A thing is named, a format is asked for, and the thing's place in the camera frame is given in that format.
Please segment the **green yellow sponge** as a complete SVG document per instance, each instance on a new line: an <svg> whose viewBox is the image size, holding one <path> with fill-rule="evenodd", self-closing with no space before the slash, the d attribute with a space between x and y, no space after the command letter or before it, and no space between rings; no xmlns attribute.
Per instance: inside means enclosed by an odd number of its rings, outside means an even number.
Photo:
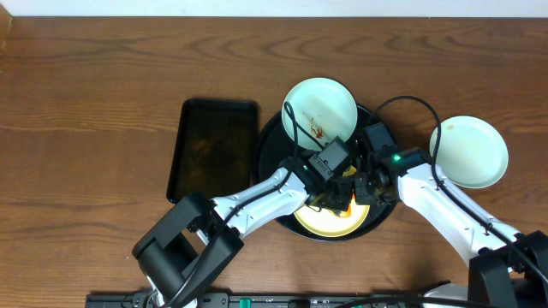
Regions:
<svg viewBox="0 0 548 308"><path fill-rule="evenodd" d="M350 166L342 173L342 176L343 177L348 177L348 176L354 175L355 173L356 173L356 168L354 166ZM341 217L341 218L351 217L351 206L349 206L346 211L333 210L331 213L333 215Z"/></svg>

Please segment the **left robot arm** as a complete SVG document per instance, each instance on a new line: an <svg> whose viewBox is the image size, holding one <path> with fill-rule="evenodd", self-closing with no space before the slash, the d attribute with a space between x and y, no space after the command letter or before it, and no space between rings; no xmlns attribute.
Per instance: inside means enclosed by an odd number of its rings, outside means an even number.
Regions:
<svg viewBox="0 0 548 308"><path fill-rule="evenodd" d="M287 158L269 178L235 194L192 192L135 244L132 253L162 307L185 307L217 279L243 239L324 196L349 167Z"/></svg>

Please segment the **yellow plate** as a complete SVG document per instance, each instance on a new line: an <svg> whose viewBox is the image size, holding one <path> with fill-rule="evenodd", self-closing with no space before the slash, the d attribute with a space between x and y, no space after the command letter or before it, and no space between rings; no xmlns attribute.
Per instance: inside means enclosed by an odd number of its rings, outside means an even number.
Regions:
<svg viewBox="0 0 548 308"><path fill-rule="evenodd" d="M294 213L296 220L309 232L337 238L351 234L366 220L370 205L358 205L352 197L351 217L341 218L333 215L332 210L316 206L303 206Z"/></svg>

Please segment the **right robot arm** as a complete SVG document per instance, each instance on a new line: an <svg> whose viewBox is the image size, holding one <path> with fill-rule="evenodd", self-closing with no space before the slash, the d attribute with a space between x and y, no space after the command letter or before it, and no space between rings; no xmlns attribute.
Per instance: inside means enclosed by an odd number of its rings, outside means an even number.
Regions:
<svg viewBox="0 0 548 308"><path fill-rule="evenodd" d="M546 234L524 234L489 214L446 180L434 159L418 148L367 151L358 166L359 201L401 202L417 211L468 267L465 287L453 283L435 287L421 296L422 305L547 305Z"/></svg>

